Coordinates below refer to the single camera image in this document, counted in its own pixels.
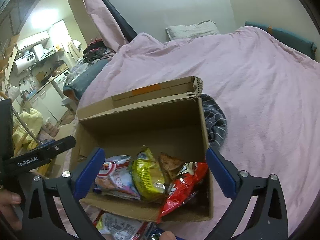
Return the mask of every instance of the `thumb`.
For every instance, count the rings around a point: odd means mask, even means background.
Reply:
[[[161,234],[159,240],[177,240],[171,231],[165,231]]]
[[[21,202],[21,197],[16,194],[12,193],[6,189],[0,190],[0,206],[8,206],[19,204]]]

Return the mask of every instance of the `cardboard box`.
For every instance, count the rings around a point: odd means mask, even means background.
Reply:
[[[51,75],[52,75],[53,77],[55,77],[55,76],[61,74],[61,73],[62,73],[63,71],[65,71],[67,68],[68,68],[67,65],[64,63],[64,64],[62,64],[60,67],[57,67],[55,70],[53,70],[53,71],[51,72]]]
[[[10,46],[10,47],[7,47],[5,49],[5,53],[4,53],[4,56],[7,58],[7,57],[11,57],[12,55],[12,51],[13,51],[13,48],[15,47],[15,44]]]
[[[96,146],[106,157],[130,155],[135,159],[143,145],[155,158],[160,152],[185,162],[204,162],[209,148],[199,95],[202,81],[196,77],[176,79],[106,98],[78,110],[76,146],[70,169],[74,169]],[[212,174],[208,172],[207,206],[182,206],[163,221],[203,221],[213,217]],[[89,192],[82,200],[107,212],[145,221],[156,221],[160,204],[124,200]]]
[[[0,60],[0,71],[8,68],[9,57]]]
[[[36,79],[37,79],[39,82],[41,82],[44,77],[45,77],[44,71],[40,71],[40,72],[36,75]]]
[[[15,36],[11,37],[9,46],[15,45],[19,39],[19,36],[20,36],[20,34],[17,34]]]

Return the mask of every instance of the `human hand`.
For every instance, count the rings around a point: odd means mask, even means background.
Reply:
[[[18,194],[0,189],[0,211],[15,231],[21,230],[22,223],[11,205],[20,204],[20,202],[21,197]]]
[[[165,231],[161,234],[159,240],[177,240],[171,231]]]

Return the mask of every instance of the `pink duvet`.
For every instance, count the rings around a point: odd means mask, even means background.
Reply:
[[[320,189],[320,64],[309,57],[255,27],[166,44],[141,33],[104,67],[79,107],[190,75],[203,79],[203,92],[226,114],[221,154],[253,176],[278,175],[292,233]],[[162,227],[185,239],[202,240],[229,203],[215,182],[211,221]],[[243,231],[249,216],[236,233]]]

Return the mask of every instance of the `snack wrapper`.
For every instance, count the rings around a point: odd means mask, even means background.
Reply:
[[[169,196],[159,214],[158,223],[161,221],[161,217],[169,214],[188,199],[194,186],[204,178],[207,170],[208,165],[206,163],[189,162],[183,165],[174,182],[170,184]]]
[[[111,234],[115,240],[140,240],[151,222],[125,218],[101,211],[93,222],[102,235]]]
[[[132,177],[141,196],[153,201],[164,196],[164,176],[151,150],[144,146],[132,165]]]
[[[140,195],[132,181],[131,157],[113,156],[105,159],[99,171],[93,191],[103,195],[113,195],[124,199],[140,200]]]
[[[184,161],[175,157],[171,157],[165,153],[160,153],[159,164],[164,176],[165,186],[169,186],[176,178]]]

